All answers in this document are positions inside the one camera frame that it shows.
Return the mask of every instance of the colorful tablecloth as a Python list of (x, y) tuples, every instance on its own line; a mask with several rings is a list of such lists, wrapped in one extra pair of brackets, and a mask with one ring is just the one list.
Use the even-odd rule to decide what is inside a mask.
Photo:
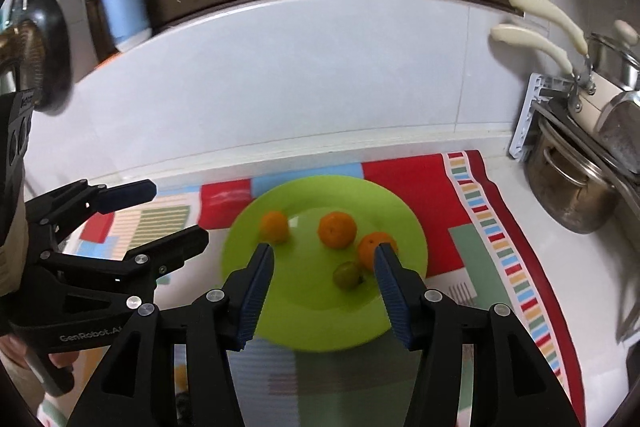
[[(545, 355), (584, 424), (584, 394), (575, 349), (542, 266), (486, 177), (478, 152), (416, 156), (161, 192), (156, 199), (109, 216), (94, 216), (69, 241), (66, 253), (121, 259), (127, 250), (198, 223), (210, 230), (207, 250), (159, 282), (161, 307), (187, 304), (222, 283), (220, 251), (240, 212), (270, 188), (316, 174), (370, 180), (398, 195), (420, 221), (429, 248), (429, 287), (459, 303), (487, 309), (509, 303)], [(177, 347), (184, 361), (184, 348)], [(356, 427), (402, 425), (419, 353), (409, 353), (390, 332), (363, 346), (334, 353), (301, 353), (263, 339), (230, 353), (248, 427)], [(78, 387), (65, 403), (47, 398), (40, 417), (63, 425), (100, 358), (83, 354)], [(465, 349), (460, 426), (468, 425), (472, 352)]]

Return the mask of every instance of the cream pot handle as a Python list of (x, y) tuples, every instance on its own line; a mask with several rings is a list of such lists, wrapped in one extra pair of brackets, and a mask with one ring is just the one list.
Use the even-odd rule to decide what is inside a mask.
[(513, 24), (498, 24), (491, 28), (491, 36), (494, 40), (510, 44), (511, 46), (533, 48), (546, 53), (556, 61), (562, 73), (574, 74), (574, 67), (566, 51), (535, 31), (527, 30), (526, 28), (521, 28)]
[(616, 31), (616, 35), (623, 41), (627, 46), (635, 46), (638, 44), (639, 36), (638, 32), (631, 27), (629, 23), (626, 23), (621, 20), (617, 20), (613, 23), (613, 29)]
[(589, 48), (584, 38), (584, 31), (566, 13), (550, 0), (509, 0), (514, 8), (542, 17), (560, 26), (574, 44), (580, 55), (588, 55)]

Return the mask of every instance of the human hand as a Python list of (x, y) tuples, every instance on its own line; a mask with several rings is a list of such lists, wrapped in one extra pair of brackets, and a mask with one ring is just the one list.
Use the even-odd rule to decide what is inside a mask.
[[(27, 354), (27, 346), (15, 335), (5, 335), (4, 337), (0, 337), (0, 351), (2, 351), (9, 360), (20, 367), (24, 369), (29, 368), (29, 365), (24, 360), (24, 357)], [(79, 355), (79, 351), (71, 351), (69, 353), (52, 353), (49, 355), (49, 359), (53, 365), (62, 368), (72, 365), (78, 359)]]

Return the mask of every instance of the blue label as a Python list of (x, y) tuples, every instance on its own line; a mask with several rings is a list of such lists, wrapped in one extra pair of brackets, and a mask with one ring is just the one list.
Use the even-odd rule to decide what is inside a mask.
[(102, 4), (115, 44), (150, 27), (145, 0), (102, 0)]

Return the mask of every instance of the white rack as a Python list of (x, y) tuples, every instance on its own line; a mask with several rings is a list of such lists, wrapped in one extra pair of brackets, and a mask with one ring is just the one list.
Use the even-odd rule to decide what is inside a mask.
[[(527, 94), (525, 95), (522, 111), (520, 112), (520, 118), (518, 118), (518, 126), (516, 127), (513, 140), (511, 140), (509, 147), (509, 154), (516, 160), (525, 162), (533, 150), (533, 146), (524, 145), (527, 134), (529, 134), (531, 121), (533, 120), (534, 110), (531, 108), (531, 103), (533, 101), (547, 102), (553, 96), (568, 93), (573, 83), (574, 81), (572, 80), (558, 76), (549, 76), (548, 74), (540, 73), (531, 74)], [(543, 89), (552, 90), (555, 91), (555, 93), (547, 96), (546, 93), (541, 93)]]

